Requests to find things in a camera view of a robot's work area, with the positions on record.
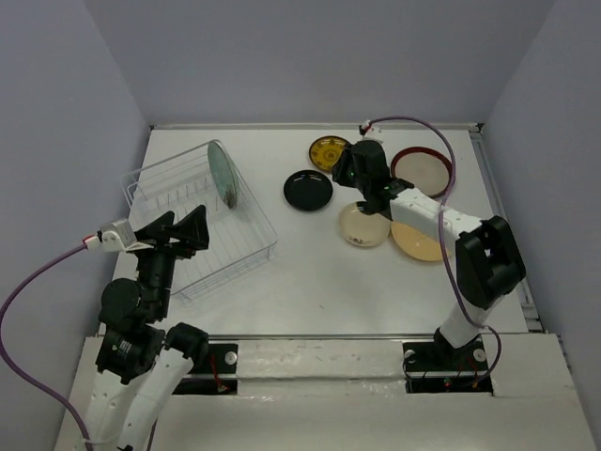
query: wire dish rack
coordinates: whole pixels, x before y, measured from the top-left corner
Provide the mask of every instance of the wire dish rack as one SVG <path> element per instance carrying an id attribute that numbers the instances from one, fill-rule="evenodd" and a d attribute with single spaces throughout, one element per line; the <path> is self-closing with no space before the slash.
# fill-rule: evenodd
<path id="1" fill-rule="evenodd" d="M 209 245 L 190 260 L 176 264 L 171 295 L 183 302 L 198 299 L 233 277 L 270 258 L 277 235 L 241 173 L 238 202 L 229 209 L 220 198 L 208 167 L 208 141 L 174 157 L 138 169 L 121 178 L 137 230 L 172 210 L 175 222 L 199 205 L 207 207 Z"/>

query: orange plate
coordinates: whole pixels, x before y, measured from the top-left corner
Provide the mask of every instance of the orange plate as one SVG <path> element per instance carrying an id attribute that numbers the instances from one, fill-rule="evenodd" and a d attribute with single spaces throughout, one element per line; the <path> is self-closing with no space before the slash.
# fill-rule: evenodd
<path id="1" fill-rule="evenodd" d="M 421 261 L 441 261 L 442 252 L 436 240 L 424 235 L 410 225 L 392 223 L 394 242 L 407 254 Z"/>

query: white wall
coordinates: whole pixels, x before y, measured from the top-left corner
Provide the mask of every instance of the white wall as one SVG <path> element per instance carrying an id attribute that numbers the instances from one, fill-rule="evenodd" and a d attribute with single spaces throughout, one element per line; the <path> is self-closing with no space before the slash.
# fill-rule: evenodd
<path id="1" fill-rule="evenodd" d="M 0 299 L 123 214 L 118 178 L 140 163 L 146 123 L 81 0 L 0 6 Z M 110 260 L 83 254 L 8 310 L 14 360 L 68 394 Z M 0 448 L 53 449 L 63 409 L 0 362 Z"/>
<path id="2" fill-rule="evenodd" d="M 558 0 L 485 126 L 536 306 L 601 446 L 601 2 Z"/>
<path id="3" fill-rule="evenodd" d="M 85 0 L 150 123 L 484 121 L 553 0 Z"/>

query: red plate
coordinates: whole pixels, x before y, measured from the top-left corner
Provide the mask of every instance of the red plate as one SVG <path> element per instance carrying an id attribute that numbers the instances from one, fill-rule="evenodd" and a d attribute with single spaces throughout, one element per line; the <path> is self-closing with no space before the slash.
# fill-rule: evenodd
<path id="1" fill-rule="evenodd" d="M 406 148 L 394 155 L 393 177 L 410 181 L 425 195 L 440 197 L 451 181 L 453 166 L 432 148 Z"/>

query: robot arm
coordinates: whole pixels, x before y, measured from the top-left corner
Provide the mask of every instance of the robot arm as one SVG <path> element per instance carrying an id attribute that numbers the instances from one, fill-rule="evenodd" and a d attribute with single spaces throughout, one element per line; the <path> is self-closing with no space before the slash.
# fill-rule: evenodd
<path id="1" fill-rule="evenodd" d="M 174 219 L 167 212 L 137 232 L 120 220 L 85 239 L 89 249 L 138 257 L 136 280 L 116 279 L 102 292 L 106 333 L 85 416 L 95 450 L 141 450 L 167 398 L 208 354 L 208 335 L 199 329 L 179 323 L 165 339 L 149 325 L 167 316 L 176 260 L 208 248 L 204 206 L 175 225 Z"/>
<path id="2" fill-rule="evenodd" d="M 335 182 L 359 189 L 365 199 L 365 214 L 382 214 L 439 239 L 440 204 L 412 183 L 391 177 L 378 140 L 364 139 L 347 147 L 331 172 Z M 484 324 L 494 306 L 513 291 L 526 271 L 504 219 L 494 216 L 482 220 L 442 208 L 443 238 L 445 243 L 455 244 L 457 284 L 466 312 L 457 304 L 436 330 L 434 339 L 441 352 L 453 359 L 479 334 L 474 324 Z"/>

